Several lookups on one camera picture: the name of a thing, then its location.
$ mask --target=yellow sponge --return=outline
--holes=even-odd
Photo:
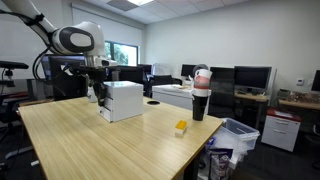
[[[187,128],[187,121],[180,120],[176,125],[176,133],[183,134]]]

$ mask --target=air vent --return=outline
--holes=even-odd
[[[129,11],[138,7],[137,5],[127,1],[127,0],[112,0],[107,3],[108,5],[120,9],[122,11]]]

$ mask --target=plastic bin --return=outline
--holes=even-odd
[[[241,149],[241,151],[254,149],[256,140],[260,135],[258,130],[231,118],[224,118],[223,121],[225,123],[219,128],[219,131],[226,132],[234,137],[238,141],[238,149]]]

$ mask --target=window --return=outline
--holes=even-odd
[[[119,65],[136,66],[138,64],[138,46],[105,42],[107,58],[113,59]]]

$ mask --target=filing cabinet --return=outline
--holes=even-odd
[[[269,108],[261,142],[292,152],[300,123],[301,118],[297,115]]]

